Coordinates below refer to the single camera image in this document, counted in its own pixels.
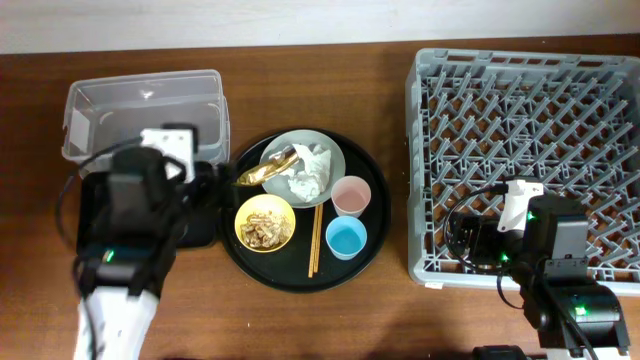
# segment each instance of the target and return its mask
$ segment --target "black tray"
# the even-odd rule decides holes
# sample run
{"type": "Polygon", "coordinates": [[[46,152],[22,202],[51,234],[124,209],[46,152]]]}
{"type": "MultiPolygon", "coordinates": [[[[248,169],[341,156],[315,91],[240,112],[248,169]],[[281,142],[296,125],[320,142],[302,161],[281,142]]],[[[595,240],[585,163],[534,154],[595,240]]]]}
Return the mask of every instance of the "black tray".
{"type": "MultiPolygon", "coordinates": [[[[308,293],[330,289],[358,275],[376,256],[391,224],[391,197],[387,183],[375,161],[362,148],[351,140],[324,130],[342,149],[346,162],[346,175],[355,175],[367,181],[371,187],[371,202],[360,216],[367,228],[367,244],[364,249],[349,261],[336,259],[329,250],[324,232],[336,218],[331,200],[324,204],[322,218],[322,241],[318,273],[307,277],[309,255],[311,252],[311,232],[313,229],[314,209],[294,209],[296,229],[293,238],[282,249],[268,254],[259,254],[246,249],[235,235],[235,211],[225,213],[222,221],[222,240],[227,252],[238,266],[249,276],[275,289],[308,293]]],[[[281,133],[272,135],[246,150],[237,161],[238,174],[256,166],[260,156],[269,143],[281,133]]],[[[264,194],[261,186],[239,188],[240,204],[252,196],[264,194]]]]}

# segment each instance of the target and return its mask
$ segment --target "yellow bowl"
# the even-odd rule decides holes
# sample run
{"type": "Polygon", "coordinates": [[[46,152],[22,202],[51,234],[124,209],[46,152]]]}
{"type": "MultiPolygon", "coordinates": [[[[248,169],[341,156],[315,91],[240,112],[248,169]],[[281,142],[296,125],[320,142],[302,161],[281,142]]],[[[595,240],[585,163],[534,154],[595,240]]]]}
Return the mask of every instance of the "yellow bowl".
{"type": "Polygon", "coordinates": [[[236,229],[236,238],[238,239],[238,241],[240,241],[240,244],[242,244],[244,247],[257,253],[270,253],[276,250],[280,250],[283,246],[287,245],[289,240],[291,240],[291,237],[293,236],[293,232],[296,229],[296,215],[294,214],[293,209],[291,208],[291,205],[289,205],[289,203],[287,203],[283,198],[276,195],[269,195],[269,194],[257,195],[245,201],[244,204],[240,206],[240,209],[238,209],[238,213],[236,214],[234,227],[236,229]],[[282,215],[289,221],[289,224],[291,224],[291,230],[292,230],[291,236],[289,236],[287,240],[285,240],[284,242],[280,243],[279,245],[273,248],[264,249],[264,250],[254,249],[251,246],[248,246],[247,244],[245,244],[244,241],[242,241],[242,231],[240,230],[240,227],[246,224],[247,217],[249,215],[255,212],[268,213],[269,211],[271,211],[273,214],[276,214],[276,215],[282,215]]]}

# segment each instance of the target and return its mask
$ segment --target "wire dish rack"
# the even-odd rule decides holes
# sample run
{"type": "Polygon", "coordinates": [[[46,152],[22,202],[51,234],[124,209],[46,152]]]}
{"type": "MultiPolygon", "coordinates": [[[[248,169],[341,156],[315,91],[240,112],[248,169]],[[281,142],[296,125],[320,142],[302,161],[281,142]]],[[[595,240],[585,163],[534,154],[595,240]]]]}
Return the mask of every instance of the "wire dish rack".
{"type": "MultiPolygon", "coordinates": [[[[495,288],[495,276],[449,256],[444,216],[473,190],[529,175],[589,209],[591,276],[640,296],[639,90],[632,57],[420,50],[406,82],[410,276],[495,288]]],[[[464,206],[499,215],[503,204],[485,194],[464,206]]],[[[519,289],[510,279],[503,287],[519,289]]]]}

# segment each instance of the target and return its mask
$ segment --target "table surface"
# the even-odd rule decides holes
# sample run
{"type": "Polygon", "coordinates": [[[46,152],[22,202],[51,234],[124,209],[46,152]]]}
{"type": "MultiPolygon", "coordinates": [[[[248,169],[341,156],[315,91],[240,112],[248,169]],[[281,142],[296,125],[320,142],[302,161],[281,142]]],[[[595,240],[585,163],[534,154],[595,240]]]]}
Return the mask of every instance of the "table surface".
{"type": "MultiPolygon", "coordinates": [[[[222,244],[181,252],[141,358],[454,358],[491,344],[540,353],[522,313],[496,292],[429,290],[408,276],[404,82],[425,47],[639,56],[640,36],[0,56],[0,358],[69,359],[75,347],[73,254],[52,218],[72,169],[60,154],[71,83],[193,69],[222,75],[233,155],[294,126],[326,128],[360,144],[389,183],[392,227],[362,274],[307,295],[248,278],[222,244]]],[[[72,199],[69,214],[77,212],[77,192],[72,199]]],[[[508,297],[519,301],[515,292],[508,297]]],[[[640,357],[640,299],[620,301],[636,344],[631,353],[640,357]]]]}

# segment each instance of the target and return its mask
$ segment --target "gold foil packet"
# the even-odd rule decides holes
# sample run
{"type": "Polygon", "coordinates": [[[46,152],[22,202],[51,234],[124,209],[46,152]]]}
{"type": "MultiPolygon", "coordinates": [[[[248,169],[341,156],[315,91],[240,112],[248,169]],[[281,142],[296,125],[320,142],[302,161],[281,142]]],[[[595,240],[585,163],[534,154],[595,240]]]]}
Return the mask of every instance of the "gold foil packet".
{"type": "Polygon", "coordinates": [[[245,171],[233,185],[261,185],[272,177],[290,168],[293,164],[297,163],[299,159],[298,153],[293,147],[287,148],[271,155],[267,162],[245,171]]]}

